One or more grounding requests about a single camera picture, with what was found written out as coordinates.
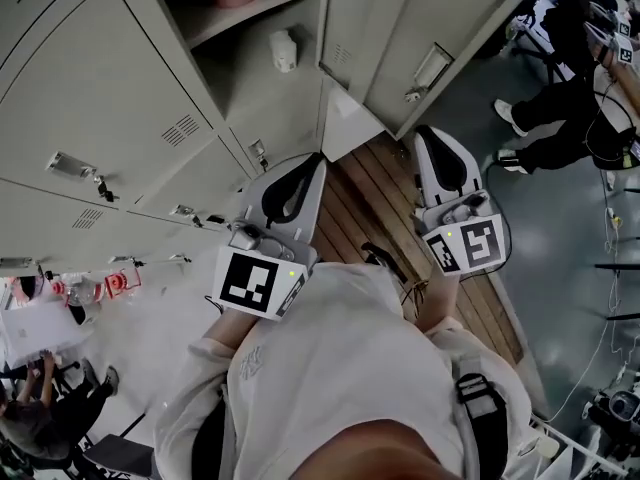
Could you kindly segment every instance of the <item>white sneaker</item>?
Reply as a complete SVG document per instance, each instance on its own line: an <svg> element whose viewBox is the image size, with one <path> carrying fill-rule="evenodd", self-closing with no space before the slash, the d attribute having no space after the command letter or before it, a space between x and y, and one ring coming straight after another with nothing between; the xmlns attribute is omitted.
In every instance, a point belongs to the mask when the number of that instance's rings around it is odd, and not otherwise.
<svg viewBox="0 0 640 480"><path fill-rule="evenodd" d="M520 165L518 155L513 149L501 149L498 151L496 153L496 163L509 172L529 174L525 168Z"/></svg>
<svg viewBox="0 0 640 480"><path fill-rule="evenodd" d="M520 137L527 136L529 132L525 132L524 130L520 129L520 127L513 120L513 116L511 115L511 105L509 105L506 101L496 100L493 102L493 108L496 109L496 112L502 119L504 119L511 125L513 131L516 132Z"/></svg>

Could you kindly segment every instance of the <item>shoe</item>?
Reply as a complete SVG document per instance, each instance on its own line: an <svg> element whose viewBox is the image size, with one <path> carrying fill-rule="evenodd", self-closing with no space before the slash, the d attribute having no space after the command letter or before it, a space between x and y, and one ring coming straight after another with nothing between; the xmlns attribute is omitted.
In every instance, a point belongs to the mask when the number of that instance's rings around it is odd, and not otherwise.
<svg viewBox="0 0 640 480"><path fill-rule="evenodd" d="M111 396L116 396L118 394L120 376L113 366L109 366L109 368L107 368L107 375L104 378L104 383L111 386Z"/></svg>
<svg viewBox="0 0 640 480"><path fill-rule="evenodd" d="M496 100L493 102L493 108L496 110L497 114L504 119L507 123L511 125L513 131L516 132L520 137L526 137L529 132L525 132L520 129L520 127L513 120L513 116L511 115L512 106L509 105L506 101Z"/></svg>
<svg viewBox="0 0 640 480"><path fill-rule="evenodd" d="M510 172L530 174L520 165L518 154L513 149L501 149L496 153L496 163Z"/></svg>
<svg viewBox="0 0 640 480"><path fill-rule="evenodd" d="M100 385L100 382L98 381L98 377L96 376L96 372L93 369L93 366L91 366L91 363L88 359L83 359L82 361L80 361L80 364L82 365L84 380L91 384L91 387L93 389L96 389Z"/></svg>

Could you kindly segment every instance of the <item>hand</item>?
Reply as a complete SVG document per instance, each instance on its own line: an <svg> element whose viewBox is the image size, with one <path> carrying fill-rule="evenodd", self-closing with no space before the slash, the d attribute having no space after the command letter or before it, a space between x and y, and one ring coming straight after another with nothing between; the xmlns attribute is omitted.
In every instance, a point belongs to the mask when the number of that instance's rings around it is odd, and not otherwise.
<svg viewBox="0 0 640 480"><path fill-rule="evenodd" d="M603 67L605 67L606 69L609 69L613 65L613 60L614 60L613 50L609 48L607 53L604 56L604 60L601 62L600 54L602 53L602 48L604 48L604 46L602 46L600 43L596 43L591 48L591 55L593 55L593 58L596 59L598 62L600 62L600 64L602 64Z"/></svg>
<svg viewBox="0 0 640 480"><path fill-rule="evenodd" d="M46 375L52 375L53 369L56 367L56 360L53 357L53 354L48 350L42 356L44 361L44 373Z"/></svg>

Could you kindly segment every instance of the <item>person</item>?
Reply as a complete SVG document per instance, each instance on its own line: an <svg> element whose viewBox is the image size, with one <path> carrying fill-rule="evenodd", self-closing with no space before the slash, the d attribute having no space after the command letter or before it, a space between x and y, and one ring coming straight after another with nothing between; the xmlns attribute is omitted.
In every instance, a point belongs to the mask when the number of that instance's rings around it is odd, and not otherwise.
<svg viewBox="0 0 640 480"><path fill-rule="evenodd" d="M157 421L160 475L459 478L452 368L463 357L499 386L517 446L530 400L508 363L451 316L458 284L434 267L412 324L386 269L322 263L280 322L225 309L189 347ZM210 422L223 403L221 438Z"/></svg>
<svg viewBox="0 0 640 480"><path fill-rule="evenodd" d="M31 368L22 391L13 401L7 399L0 383L0 433L31 457L64 460L96 422L107 398L117 394L118 373L110 366L105 381L100 384L89 361L83 359L84 380L54 403L55 360L50 352L45 353L43 359L44 379L39 400L30 399L36 382Z"/></svg>
<svg viewBox="0 0 640 480"><path fill-rule="evenodd" d="M640 49L632 41L634 50ZM598 59L585 77L546 86L530 101L516 105L497 99L494 109L519 137L542 124L565 121L558 132L518 149L501 149L495 161L509 171L562 169L591 156L600 169L638 165L630 145L640 125L640 79L635 67L617 62L608 48L594 45Z"/></svg>

